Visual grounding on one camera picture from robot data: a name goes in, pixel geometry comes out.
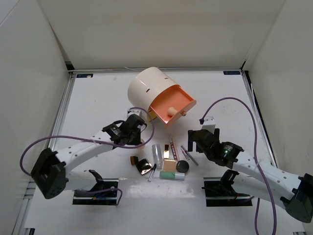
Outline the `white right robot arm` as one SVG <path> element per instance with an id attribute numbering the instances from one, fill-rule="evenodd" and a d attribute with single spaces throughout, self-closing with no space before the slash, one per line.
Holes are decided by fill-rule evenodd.
<path id="1" fill-rule="evenodd" d="M 273 200 L 294 219 L 311 223 L 313 218 L 313 177 L 288 173 L 270 164 L 256 163 L 244 149 L 232 142 L 220 142 L 219 135 L 208 130 L 188 131 L 188 151 L 203 153 L 206 158 L 227 171 L 208 190 L 217 196 L 247 194 Z"/>

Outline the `clear plastic tube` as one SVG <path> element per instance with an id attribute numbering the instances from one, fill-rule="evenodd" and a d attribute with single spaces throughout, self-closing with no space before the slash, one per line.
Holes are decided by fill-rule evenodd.
<path id="1" fill-rule="evenodd" d="M 158 170 L 161 170 L 163 167 L 163 157 L 162 157 L 160 144 L 153 144 L 152 152 L 153 152 L 153 159 L 154 159 L 154 163 L 156 164 L 156 168 Z"/>

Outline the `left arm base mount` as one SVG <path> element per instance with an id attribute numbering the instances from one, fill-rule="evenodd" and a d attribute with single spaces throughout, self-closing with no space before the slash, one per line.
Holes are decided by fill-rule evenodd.
<path id="1" fill-rule="evenodd" d="M 73 172 L 73 205 L 118 206 L 123 192 L 118 179 L 103 178 L 95 170 Z"/>

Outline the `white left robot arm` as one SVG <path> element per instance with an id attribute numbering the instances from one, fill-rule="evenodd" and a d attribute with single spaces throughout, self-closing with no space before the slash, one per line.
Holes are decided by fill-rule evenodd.
<path id="1" fill-rule="evenodd" d="M 44 149 L 31 170 L 35 181 L 45 199 L 52 199 L 64 190 L 69 190 L 73 181 L 73 169 L 99 154 L 116 148 L 135 149 L 143 146 L 141 127 L 146 123 L 137 114 L 131 114 L 125 121 L 116 121 L 104 127 L 90 139 L 55 136 L 55 138 L 79 140 L 78 144 L 53 151 Z"/>

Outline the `beige makeup sponge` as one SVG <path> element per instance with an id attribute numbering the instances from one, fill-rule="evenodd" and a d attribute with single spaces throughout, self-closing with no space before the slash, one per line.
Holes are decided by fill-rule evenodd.
<path id="1" fill-rule="evenodd" d="M 167 110 L 167 115 L 170 116 L 170 117 L 173 117 L 176 115 L 178 111 L 174 108 L 174 107 L 170 107 L 168 110 Z"/>

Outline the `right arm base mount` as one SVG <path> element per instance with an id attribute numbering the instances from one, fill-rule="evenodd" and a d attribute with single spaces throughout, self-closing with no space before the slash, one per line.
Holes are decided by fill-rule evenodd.
<path id="1" fill-rule="evenodd" d="M 205 193 L 207 207 L 250 207 L 253 197 L 237 193 L 234 179 L 239 175 L 237 171 L 227 170 L 221 178 L 204 178 L 202 189 Z"/>

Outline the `orange plastic drawer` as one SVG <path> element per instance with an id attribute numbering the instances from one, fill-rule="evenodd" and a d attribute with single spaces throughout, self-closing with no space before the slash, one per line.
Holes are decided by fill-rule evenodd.
<path id="1" fill-rule="evenodd" d="M 157 117 L 165 124 L 164 128 L 170 127 L 179 118 L 182 117 L 181 112 L 186 113 L 197 104 L 180 85 L 173 85 L 161 92 L 151 103 L 149 109 L 153 110 Z M 178 112 L 175 116 L 167 115 L 167 110 L 174 107 Z"/>

